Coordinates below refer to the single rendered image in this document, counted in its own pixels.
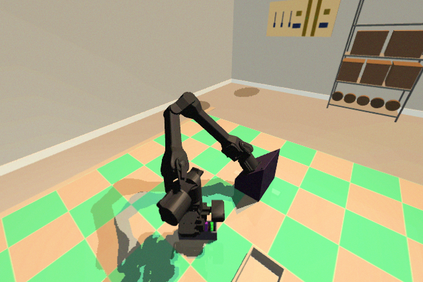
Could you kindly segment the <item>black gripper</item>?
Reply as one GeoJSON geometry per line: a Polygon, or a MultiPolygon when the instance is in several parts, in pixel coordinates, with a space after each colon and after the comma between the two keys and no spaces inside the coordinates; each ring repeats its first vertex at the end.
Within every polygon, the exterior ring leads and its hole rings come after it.
{"type": "Polygon", "coordinates": [[[224,222],[225,220],[225,208],[224,201],[218,199],[211,200],[211,206],[207,206],[207,202],[202,202],[202,195],[196,201],[191,201],[189,209],[193,206],[197,206],[200,210],[202,218],[205,222],[207,221],[207,215],[211,213],[211,220],[213,222],[224,222]]]}

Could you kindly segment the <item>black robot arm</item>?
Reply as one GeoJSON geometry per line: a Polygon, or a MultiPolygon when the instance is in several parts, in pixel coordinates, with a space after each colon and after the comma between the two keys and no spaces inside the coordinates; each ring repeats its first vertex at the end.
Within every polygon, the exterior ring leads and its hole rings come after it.
{"type": "Polygon", "coordinates": [[[161,162],[166,195],[159,200],[161,218],[172,226],[178,225],[181,237],[195,237],[204,232],[205,220],[197,206],[189,209],[191,201],[202,194],[199,168],[189,170],[188,157],[182,148],[180,116],[195,120],[221,144],[221,152],[233,162],[239,162],[243,174],[255,171],[261,161],[253,156],[253,147],[234,135],[228,134],[217,122],[202,110],[200,101],[191,92],[185,92],[175,103],[164,111],[165,153],[161,162]],[[188,173],[187,173],[188,172],[188,173]],[[178,179],[178,180],[176,180],[178,179]],[[173,180],[176,180],[173,182],[173,180]]]}

